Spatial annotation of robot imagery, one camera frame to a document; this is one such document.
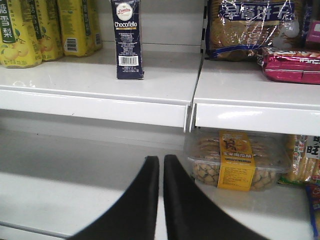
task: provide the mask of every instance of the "juice carton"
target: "juice carton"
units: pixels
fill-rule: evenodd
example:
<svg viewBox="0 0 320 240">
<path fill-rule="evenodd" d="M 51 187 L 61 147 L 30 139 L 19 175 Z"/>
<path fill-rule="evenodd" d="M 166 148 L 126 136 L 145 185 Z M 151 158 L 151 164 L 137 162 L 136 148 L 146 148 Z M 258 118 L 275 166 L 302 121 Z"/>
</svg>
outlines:
<svg viewBox="0 0 320 240">
<path fill-rule="evenodd" d="M 101 41 L 101 30 L 98 16 L 97 0 L 88 0 L 89 20 L 92 30 L 92 40 L 94 42 L 94 50 L 100 50 L 103 47 Z"/>
<path fill-rule="evenodd" d="M 0 0 L 0 60 L 6 68 L 30 68 L 42 56 L 29 0 Z"/>
<path fill-rule="evenodd" d="M 86 57 L 94 53 L 88 0 L 58 0 L 62 45 L 66 56 Z"/>
<path fill-rule="evenodd" d="M 54 61 L 64 54 L 56 0 L 29 0 L 32 22 L 42 60 Z"/>
</svg>

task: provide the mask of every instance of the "store shelf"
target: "store shelf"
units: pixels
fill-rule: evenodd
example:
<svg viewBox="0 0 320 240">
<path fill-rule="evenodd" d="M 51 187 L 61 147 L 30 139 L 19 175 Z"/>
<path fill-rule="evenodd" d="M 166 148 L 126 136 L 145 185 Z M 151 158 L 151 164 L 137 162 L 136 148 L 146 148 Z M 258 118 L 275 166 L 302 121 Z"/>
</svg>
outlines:
<svg viewBox="0 0 320 240">
<path fill-rule="evenodd" d="M 165 154 L 182 155 L 179 150 L 7 130 L 0 130 L 0 153 L 0 226 L 58 238 L 74 235 L 108 210 L 146 156 L 158 156 L 163 169 Z M 156 239 L 166 238 L 160 191 Z"/>
<path fill-rule="evenodd" d="M 200 61 L 200 52 L 145 51 L 144 80 L 117 80 L 114 49 L 2 68 L 0 109 L 182 128 Z"/>
<path fill-rule="evenodd" d="M 275 186 L 262 192 L 197 186 L 223 211 L 270 240 L 313 240 L 304 189 Z"/>
<path fill-rule="evenodd" d="M 195 125 L 320 135 L 320 85 L 273 82 L 254 62 L 205 60 L 195 91 Z"/>
<path fill-rule="evenodd" d="M 54 236 L 46 236 L 34 232 L 0 226 L 0 238 L 3 240 L 63 240 Z"/>
</svg>

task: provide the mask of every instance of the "yellow label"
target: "yellow label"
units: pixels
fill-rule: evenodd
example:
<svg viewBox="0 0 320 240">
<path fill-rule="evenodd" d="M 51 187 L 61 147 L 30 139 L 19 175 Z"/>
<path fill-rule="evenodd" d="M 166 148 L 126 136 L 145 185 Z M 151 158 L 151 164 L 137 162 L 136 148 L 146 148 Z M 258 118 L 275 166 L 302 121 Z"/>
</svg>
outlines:
<svg viewBox="0 0 320 240">
<path fill-rule="evenodd" d="M 218 188 L 249 191 L 256 164 L 245 132 L 220 131 Z"/>
<path fill-rule="evenodd" d="M 58 7 L 55 0 L 31 0 L 34 4 L 39 25 L 38 40 L 42 60 L 54 61 L 64 54 L 61 44 L 61 34 L 58 19 Z"/>
<path fill-rule="evenodd" d="M 6 68 L 39 65 L 42 56 L 28 0 L 0 1 L 0 61 Z"/>
<path fill-rule="evenodd" d="M 66 56 L 85 57 L 94 52 L 88 0 L 58 0 L 62 46 Z"/>
<path fill-rule="evenodd" d="M 102 49 L 101 30 L 96 0 L 88 0 L 89 20 L 92 31 L 92 43 L 95 51 Z"/>
</svg>

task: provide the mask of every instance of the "brand logo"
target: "brand logo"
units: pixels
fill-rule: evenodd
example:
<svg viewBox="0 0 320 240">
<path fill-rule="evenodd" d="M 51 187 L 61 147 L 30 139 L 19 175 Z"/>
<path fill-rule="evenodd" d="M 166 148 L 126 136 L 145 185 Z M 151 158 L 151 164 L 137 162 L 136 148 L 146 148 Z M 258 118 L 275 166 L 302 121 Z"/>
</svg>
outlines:
<svg viewBox="0 0 320 240">
<path fill-rule="evenodd" d="M 307 58 L 301 58 L 300 63 L 307 63 L 307 64 L 320 64 L 319 59 L 307 59 Z"/>
<path fill-rule="evenodd" d="M 116 7 L 116 15 L 122 21 L 128 21 L 129 19 L 131 19 L 133 12 L 134 11 L 132 7 L 127 3 L 120 3 Z"/>
<path fill-rule="evenodd" d="M 128 21 L 128 22 L 115 22 L 114 26 L 116 28 L 134 28 L 137 27 L 138 24 L 134 21 Z"/>
</svg>

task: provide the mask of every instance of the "upper shelf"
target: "upper shelf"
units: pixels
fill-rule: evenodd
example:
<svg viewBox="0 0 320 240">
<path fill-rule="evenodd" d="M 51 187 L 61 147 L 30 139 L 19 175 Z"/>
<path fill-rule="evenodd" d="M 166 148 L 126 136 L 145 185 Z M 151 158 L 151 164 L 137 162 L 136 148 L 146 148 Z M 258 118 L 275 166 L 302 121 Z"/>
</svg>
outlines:
<svg viewBox="0 0 320 240">
<path fill-rule="evenodd" d="M 254 62 L 205 60 L 194 104 L 199 127 L 320 135 L 320 85 L 272 82 Z"/>
<path fill-rule="evenodd" d="M 144 80 L 117 80 L 115 55 L 107 48 L 34 68 L 2 67 L 0 109 L 184 127 L 200 50 L 144 51 Z"/>
</svg>

